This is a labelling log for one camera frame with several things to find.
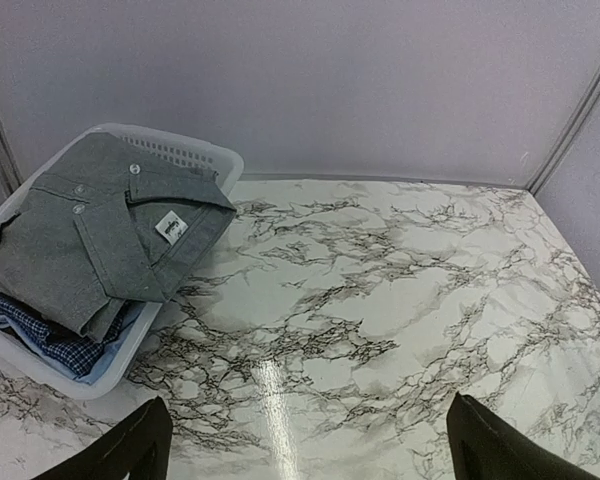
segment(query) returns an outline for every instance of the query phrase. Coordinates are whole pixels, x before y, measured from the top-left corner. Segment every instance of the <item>clothing tag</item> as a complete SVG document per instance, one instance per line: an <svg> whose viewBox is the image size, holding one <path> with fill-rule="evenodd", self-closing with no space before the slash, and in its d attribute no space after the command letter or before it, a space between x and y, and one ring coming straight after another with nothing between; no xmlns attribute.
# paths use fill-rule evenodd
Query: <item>clothing tag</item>
<svg viewBox="0 0 600 480"><path fill-rule="evenodd" d="M171 210L156 225L156 230L160 235L167 239L171 245L175 245L180 237L187 231L189 225L182 220L176 212Z"/></svg>

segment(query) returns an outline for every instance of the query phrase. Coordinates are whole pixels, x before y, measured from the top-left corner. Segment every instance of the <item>marble surface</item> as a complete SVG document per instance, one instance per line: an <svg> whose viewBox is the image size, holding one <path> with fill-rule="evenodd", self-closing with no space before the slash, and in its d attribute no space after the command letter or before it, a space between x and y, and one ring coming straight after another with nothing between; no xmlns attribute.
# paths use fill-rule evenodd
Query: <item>marble surface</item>
<svg viewBox="0 0 600 480"><path fill-rule="evenodd" d="M0 360L0 479L163 396L172 479L452 479L471 394L600 476L600 296L533 198L384 182L243 182L239 216L94 401Z"/></svg>

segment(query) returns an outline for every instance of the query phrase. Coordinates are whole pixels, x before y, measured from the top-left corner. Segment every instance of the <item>folded shirt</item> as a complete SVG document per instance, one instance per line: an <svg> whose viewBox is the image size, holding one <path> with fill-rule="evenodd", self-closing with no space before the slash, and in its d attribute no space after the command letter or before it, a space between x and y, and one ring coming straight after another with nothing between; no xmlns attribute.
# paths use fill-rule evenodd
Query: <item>folded shirt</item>
<svg viewBox="0 0 600 480"><path fill-rule="evenodd" d="M0 328L11 327L42 358L48 357L70 370L77 377L88 375L102 357L106 344L115 341L129 305L120 310L103 343L88 338L40 318L26 305L0 293Z"/></svg>
<svg viewBox="0 0 600 480"><path fill-rule="evenodd" d="M215 176L87 135L0 224L0 292L102 341L125 302L169 300L231 223Z"/></svg>

